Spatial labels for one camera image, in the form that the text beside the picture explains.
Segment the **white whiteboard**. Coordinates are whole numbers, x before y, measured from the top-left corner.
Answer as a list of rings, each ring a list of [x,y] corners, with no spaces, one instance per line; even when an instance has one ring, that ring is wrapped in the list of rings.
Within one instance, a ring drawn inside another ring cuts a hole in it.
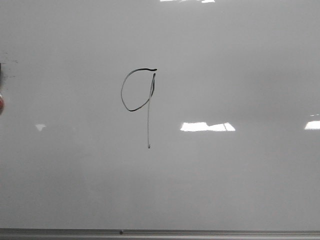
[[[317,231],[317,0],[3,0],[0,225]]]

